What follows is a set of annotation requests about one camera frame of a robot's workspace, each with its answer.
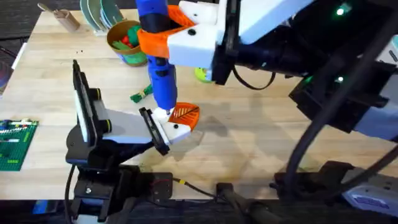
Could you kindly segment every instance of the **orange bracket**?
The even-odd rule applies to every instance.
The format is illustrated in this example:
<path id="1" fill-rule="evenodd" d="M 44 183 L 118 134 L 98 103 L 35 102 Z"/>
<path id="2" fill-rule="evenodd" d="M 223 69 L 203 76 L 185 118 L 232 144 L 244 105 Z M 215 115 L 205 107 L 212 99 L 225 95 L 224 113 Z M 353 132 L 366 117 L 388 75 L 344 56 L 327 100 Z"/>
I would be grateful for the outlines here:
<path id="1" fill-rule="evenodd" d="M 159 32 L 156 34 L 148 33 L 139 29 L 137 36 L 141 50 L 151 56 L 169 58 L 169 48 L 167 47 L 167 38 L 170 35 L 185 30 L 195 24 L 180 10 L 178 6 L 168 6 L 169 17 L 174 22 L 181 25 L 181 27 Z"/>

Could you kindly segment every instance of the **white plastic housing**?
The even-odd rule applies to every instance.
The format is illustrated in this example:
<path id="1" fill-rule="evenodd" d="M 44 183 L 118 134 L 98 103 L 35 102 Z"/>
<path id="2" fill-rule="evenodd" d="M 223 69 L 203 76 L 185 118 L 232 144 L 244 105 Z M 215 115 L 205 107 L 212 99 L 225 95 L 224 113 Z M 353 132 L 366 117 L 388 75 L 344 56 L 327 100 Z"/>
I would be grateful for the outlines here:
<path id="1" fill-rule="evenodd" d="M 180 10 L 195 24 L 211 24 L 217 22 L 218 4 L 180 1 Z"/>
<path id="2" fill-rule="evenodd" d="M 188 33 L 190 29 L 195 31 L 195 35 Z M 216 40 L 216 27 L 208 24 L 198 24 L 170 35 L 167 39 L 169 62 L 173 65 L 210 68 Z"/>
<path id="3" fill-rule="evenodd" d="M 239 18 L 239 36 L 241 42 L 244 44 L 254 43 L 279 24 L 305 8 L 312 1 L 242 0 Z"/>

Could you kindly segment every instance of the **screw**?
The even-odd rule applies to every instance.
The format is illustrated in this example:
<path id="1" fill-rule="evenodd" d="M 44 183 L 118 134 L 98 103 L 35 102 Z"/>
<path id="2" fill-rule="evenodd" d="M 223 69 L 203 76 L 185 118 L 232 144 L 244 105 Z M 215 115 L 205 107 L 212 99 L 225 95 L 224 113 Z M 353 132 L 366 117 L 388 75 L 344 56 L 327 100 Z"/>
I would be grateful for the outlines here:
<path id="1" fill-rule="evenodd" d="M 196 32 L 196 30 L 194 30 L 194 29 L 189 29 L 188 30 L 188 34 L 189 35 L 195 35 L 197 32 Z"/>

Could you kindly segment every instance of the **plate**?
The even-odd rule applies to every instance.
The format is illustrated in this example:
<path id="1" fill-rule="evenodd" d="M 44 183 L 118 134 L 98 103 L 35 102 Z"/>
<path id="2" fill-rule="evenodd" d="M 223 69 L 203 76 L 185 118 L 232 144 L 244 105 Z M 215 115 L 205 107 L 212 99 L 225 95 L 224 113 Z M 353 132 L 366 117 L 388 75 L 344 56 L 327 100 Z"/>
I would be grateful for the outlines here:
<path id="1" fill-rule="evenodd" d="M 95 23 L 93 18 L 91 17 L 90 11 L 88 10 L 87 0 L 80 0 L 80 9 L 87 21 L 87 23 L 94 29 L 94 30 L 101 30 L 98 25 Z"/>

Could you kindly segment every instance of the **green led light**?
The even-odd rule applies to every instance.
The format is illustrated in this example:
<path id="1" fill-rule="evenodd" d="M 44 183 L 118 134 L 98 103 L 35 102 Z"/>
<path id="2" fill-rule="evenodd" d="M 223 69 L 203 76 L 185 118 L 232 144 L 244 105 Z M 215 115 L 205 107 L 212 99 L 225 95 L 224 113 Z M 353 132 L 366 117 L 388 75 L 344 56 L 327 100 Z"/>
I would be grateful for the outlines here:
<path id="1" fill-rule="evenodd" d="M 337 16 L 342 16 L 344 14 L 344 9 L 342 8 L 337 9 L 336 14 Z"/>
<path id="2" fill-rule="evenodd" d="M 343 3 L 336 11 L 336 15 L 337 16 L 342 16 L 345 15 L 347 13 L 350 12 L 350 10 L 352 10 L 353 8 L 347 4 L 347 3 Z"/>

